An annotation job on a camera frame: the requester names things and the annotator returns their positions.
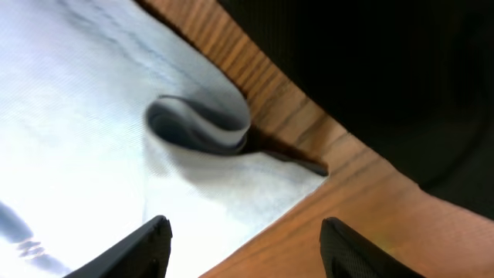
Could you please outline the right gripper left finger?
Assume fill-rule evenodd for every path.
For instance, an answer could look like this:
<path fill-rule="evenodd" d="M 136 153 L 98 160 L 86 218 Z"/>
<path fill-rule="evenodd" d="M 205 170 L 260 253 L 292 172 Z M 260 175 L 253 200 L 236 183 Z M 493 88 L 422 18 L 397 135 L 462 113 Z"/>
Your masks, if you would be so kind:
<path fill-rule="evenodd" d="M 66 278 L 164 278 L 173 234 L 158 215 Z"/>

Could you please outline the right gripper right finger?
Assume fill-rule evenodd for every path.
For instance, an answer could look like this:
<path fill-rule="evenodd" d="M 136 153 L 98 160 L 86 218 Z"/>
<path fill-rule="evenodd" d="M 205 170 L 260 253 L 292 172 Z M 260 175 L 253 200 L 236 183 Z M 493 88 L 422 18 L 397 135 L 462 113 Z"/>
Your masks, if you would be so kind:
<path fill-rule="evenodd" d="M 329 278 L 423 278 L 335 217 L 322 221 L 320 255 Z"/>

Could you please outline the light blue printed t-shirt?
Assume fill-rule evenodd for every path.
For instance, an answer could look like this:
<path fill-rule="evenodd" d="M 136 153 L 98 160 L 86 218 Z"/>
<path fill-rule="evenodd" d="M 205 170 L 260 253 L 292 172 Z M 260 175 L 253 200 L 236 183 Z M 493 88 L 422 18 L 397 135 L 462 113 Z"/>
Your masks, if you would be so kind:
<path fill-rule="evenodd" d="M 1 275 L 63 277 L 156 215 L 197 277 L 327 179 L 245 151 L 239 90 L 135 1 L 1 3 Z"/>

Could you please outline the black garment at right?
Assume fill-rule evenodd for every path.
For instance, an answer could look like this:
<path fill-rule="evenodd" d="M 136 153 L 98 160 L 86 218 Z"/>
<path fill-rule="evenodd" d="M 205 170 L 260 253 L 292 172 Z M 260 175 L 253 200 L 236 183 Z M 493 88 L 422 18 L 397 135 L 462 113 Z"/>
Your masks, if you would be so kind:
<path fill-rule="evenodd" d="M 493 0 L 228 0 L 315 103 L 430 195 L 493 216 Z"/>

